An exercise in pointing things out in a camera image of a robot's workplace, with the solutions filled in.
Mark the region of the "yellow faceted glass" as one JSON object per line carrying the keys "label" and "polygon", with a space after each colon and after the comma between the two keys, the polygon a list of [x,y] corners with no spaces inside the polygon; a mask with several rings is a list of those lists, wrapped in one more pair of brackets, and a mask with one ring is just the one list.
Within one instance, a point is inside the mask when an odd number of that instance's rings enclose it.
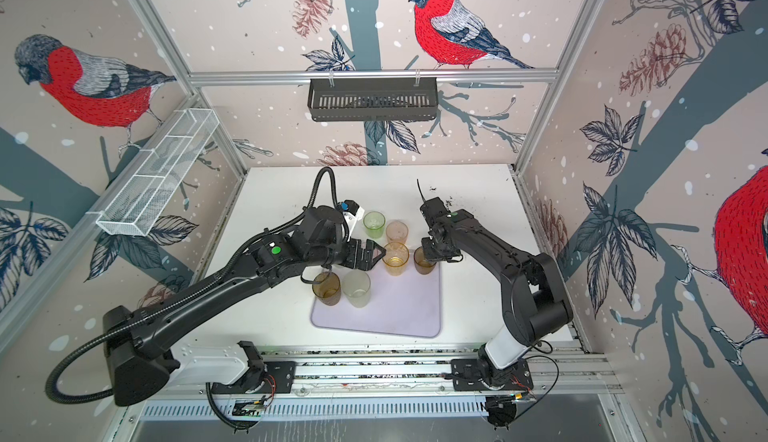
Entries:
{"label": "yellow faceted glass", "polygon": [[401,242],[389,242],[385,246],[386,254],[382,258],[385,270],[393,277],[400,276],[407,268],[410,252]]}

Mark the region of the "dark amber textured glass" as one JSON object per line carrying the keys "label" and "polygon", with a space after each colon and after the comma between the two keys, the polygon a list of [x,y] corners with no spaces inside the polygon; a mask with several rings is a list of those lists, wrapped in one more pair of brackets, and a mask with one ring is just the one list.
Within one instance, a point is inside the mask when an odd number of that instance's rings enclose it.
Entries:
{"label": "dark amber textured glass", "polygon": [[424,251],[424,249],[422,247],[418,247],[414,251],[414,258],[413,258],[413,260],[414,260],[414,265],[415,265],[415,268],[416,268],[417,272],[422,274],[422,275],[427,275],[427,274],[431,273],[434,270],[435,266],[436,266],[435,262],[431,262],[431,261],[429,261],[427,259],[426,255],[425,255],[425,251]]}

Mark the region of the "pale pink textured glass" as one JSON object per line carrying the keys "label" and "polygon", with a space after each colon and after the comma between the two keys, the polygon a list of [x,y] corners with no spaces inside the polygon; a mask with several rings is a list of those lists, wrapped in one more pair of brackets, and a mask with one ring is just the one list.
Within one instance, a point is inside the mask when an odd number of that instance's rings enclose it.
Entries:
{"label": "pale pink textured glass", "polygon": [[389,243],[397,242],[406,244],[409,235],[409,228],[401,220],[393,220],[387,224],[385,235]]}

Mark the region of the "small bright green glass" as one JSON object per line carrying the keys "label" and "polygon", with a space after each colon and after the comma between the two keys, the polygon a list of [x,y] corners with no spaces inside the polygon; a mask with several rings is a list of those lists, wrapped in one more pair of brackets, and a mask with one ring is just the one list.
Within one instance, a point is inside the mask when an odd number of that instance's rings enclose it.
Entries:
{"label": "small bright green glass", "polygon": [[380,239],[384,236],[386,217],[379,211],[368,211],[364,215],[363,225],[369,238]]}

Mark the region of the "tall pale green glass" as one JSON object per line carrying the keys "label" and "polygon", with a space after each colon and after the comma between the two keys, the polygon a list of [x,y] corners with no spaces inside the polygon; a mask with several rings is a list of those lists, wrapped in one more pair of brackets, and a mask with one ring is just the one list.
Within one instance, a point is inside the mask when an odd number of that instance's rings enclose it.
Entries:
{"label": "tall pale green glass", "polygon": [[371,279],[361,270],[351,270],[341,281],[341,288],[347,300],[357,308],[365,307],[370,301]]}

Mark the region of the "olive amber textured glass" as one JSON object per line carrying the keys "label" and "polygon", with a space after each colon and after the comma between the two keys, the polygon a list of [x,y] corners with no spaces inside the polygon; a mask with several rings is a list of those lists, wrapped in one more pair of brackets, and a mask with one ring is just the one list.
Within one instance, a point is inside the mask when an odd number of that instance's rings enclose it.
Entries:
{"label": "olive amber textured glass", "polygon": [[319,302],[334,306],[342,296],[341,281],[332,271],[321,272],[312,280],[312,291]]}

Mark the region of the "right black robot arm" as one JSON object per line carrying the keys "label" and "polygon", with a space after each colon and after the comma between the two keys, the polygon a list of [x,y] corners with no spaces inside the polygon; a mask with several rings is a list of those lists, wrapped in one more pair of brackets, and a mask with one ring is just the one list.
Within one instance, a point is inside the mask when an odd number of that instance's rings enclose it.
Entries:
{"label": "right black robot arm", "polygon": [[537,342],[573,320],[558,264],[546,253],[511,245],[467,210],[451,211],[438,197],[424,200],[420,212],[428,225],[422,239],[428,261],[457,263],[469,255],[499,282],[504,326],[479,349],[478,370],[484,384],[501,388]]}

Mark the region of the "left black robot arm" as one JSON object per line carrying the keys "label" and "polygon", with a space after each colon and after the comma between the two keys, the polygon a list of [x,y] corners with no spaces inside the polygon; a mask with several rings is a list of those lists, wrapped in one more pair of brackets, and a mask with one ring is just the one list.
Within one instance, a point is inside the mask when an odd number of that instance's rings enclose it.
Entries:
{"label": "left black robot arm", "polygon": [[[371,270],[384,256],[378,242],[354,238],[338,207],[308,207],[296,218],[266,229],[238,247],[225,266],[175,295],[129,311],[105,315],[102,335],[65,356],[45,382],[46,396],[66,405],[112,397],[118,406],[142,402],[164,389],[182,363],[172,347],[188,333],[239,302],[301,277],[308,267],[334,265]],[[100,392],[62,392],[59,379],[78,358],[102,346],[111,385]]]}

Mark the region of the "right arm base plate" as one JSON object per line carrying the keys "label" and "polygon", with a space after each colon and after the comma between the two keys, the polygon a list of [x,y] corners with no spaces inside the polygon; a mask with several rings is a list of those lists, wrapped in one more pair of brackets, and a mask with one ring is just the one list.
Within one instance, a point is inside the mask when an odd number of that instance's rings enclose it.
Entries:
{"label": "right arm base plate", "polygon": [[452,359],[444,378],[453,383],[457,392],[533,390],[529,366],[522,359],[504,369],[496,368],[489,360],[483,358]]}

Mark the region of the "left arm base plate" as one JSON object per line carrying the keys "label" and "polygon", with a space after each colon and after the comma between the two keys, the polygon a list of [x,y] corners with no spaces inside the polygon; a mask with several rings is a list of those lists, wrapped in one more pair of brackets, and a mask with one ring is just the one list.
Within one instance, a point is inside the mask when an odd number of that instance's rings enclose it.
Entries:
{"label": "left arm base plate", "polygon": [[291,392],[297,364],[294,361],[249,360],[246,372],[231,384],[213,383],[213,394],[287,394]]}

